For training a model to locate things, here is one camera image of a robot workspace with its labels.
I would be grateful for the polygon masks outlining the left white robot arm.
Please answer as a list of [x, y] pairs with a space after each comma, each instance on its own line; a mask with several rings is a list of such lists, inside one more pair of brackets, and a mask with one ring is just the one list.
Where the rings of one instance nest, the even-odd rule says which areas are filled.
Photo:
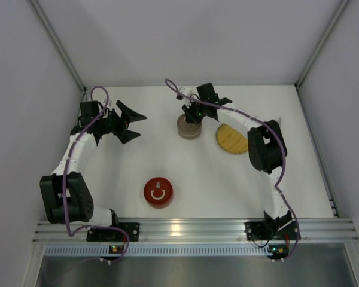
[[146, 120], [146, 116], [121, 101], [116, 103], [121, 114], [108, 105], [108, 100], [80, 104], [81, 114], [71, 130], [62, 160], [51, 175], [43, 176], [39, 182], [45, 213], [51, 224], [89, 222], [106, 227], [120, 225], [114, 210], [95, 206], [83, 172], [104, 135], [112, 134], [126, 144], [140, 136], [140, 133], [129, 130], [130, 123]]

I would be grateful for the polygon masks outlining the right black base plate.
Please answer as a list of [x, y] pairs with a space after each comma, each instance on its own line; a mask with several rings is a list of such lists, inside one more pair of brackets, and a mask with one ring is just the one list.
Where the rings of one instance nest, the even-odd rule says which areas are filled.
[[289, 240], [301, 238], [294, 221], [279, 228], [265, 225], [263, 221], [249, 221], [244, 223], [244, 226], [249, 241], [285, 240], [286, 236], [288, 236]]

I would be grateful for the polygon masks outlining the brown-banded metal tin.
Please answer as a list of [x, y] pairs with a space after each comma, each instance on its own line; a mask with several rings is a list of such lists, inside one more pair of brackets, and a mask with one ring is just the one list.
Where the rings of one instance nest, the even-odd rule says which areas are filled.
[[201, 130], [179, 130], [178, 134], [186, 139], [186, 140], [193, 140], [198, 138], [201, 135], [202, 131]]

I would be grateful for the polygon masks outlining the red round lid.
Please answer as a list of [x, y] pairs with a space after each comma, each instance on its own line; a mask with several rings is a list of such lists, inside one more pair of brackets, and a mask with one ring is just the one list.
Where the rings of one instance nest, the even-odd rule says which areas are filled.
[[163, 177], [155, 177], [148, 180], [143, 190], [144, 198], [151, 196], [153, 199], [163, 199], [174, 194], [172, 184]]

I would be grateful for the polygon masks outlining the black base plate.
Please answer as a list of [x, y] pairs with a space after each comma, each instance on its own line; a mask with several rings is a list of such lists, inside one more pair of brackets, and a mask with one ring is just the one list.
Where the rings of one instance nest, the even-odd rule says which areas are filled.
[[90, 228], [87, 242], [138, 242], [140, 223], [121, 222], [118, 227]]
[[301, 238], [294, 221], [279, 228], [265, 225], [263, 221], [249, 221], [244, 223], [244, 226], [249, 241], [285, 240], [286, 236], [288, 236], [289, 240]]

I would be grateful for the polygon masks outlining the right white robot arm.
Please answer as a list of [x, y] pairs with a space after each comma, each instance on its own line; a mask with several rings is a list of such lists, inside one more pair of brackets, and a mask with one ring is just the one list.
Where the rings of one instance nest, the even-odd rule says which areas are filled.
[[253, 239], [275, 237], [292, 221], [291, 212], [281, 196], [280, 182], [284, 176], [287, 148], [279, 123], [276, 120], [263, 122], [241, 112], [230, 99], [220, 99], [211, 83], [198, 86], [196, 90], [197, 93], [193, 93], [189, 88], [180, 87], [177, 91], [177, 99], [185, 102], [182, 106], [185, 121], [200, 124], [205, 117], [213, 118], [247, 139], [249, 161], [261, 174], [257, 191], [264, 213], [259, 234], [254, 234]]

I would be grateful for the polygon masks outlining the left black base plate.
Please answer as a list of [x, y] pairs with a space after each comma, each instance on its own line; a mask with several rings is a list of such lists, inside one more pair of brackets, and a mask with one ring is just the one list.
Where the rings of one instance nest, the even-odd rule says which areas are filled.
[[87, 242], [138, 242], [140, 223], [121, 222], [118, 227], [90, 228]]

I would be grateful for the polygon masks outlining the aluminium mounting rail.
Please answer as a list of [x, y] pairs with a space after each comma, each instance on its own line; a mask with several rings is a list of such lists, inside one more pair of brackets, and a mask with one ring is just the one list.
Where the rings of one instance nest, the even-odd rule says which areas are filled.
[[[247, 243], [247, 219], [231, 218], [122, 218], [122, 222], [138, 222], [140, 244], [234, 244]], [[355, 225], [350, 219], [299, 219], [302, 243], [346, 243], [358, 240]], [[65, 226], [41, 221], [33, 235], [35, 243], [81, 243], [86, 230], [69, 237]]]

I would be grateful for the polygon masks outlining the round bamboo plate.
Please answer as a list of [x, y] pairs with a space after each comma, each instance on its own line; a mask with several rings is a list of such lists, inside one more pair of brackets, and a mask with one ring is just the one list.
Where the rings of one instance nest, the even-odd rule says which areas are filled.
[[222, 124], [215, 133], [217, 145], [225, 152], [241, 155], [248, 152], [248, 140], [232, 127]]

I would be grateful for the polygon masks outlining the brown round lid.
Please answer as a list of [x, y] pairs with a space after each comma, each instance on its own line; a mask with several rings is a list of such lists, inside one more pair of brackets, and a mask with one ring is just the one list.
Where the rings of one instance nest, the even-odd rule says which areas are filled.
[[185, 114], [182, 114], [177, 119], [177, 131], [179, 130], [202, 130], [202, 124], [193, 124], [186, 122]]

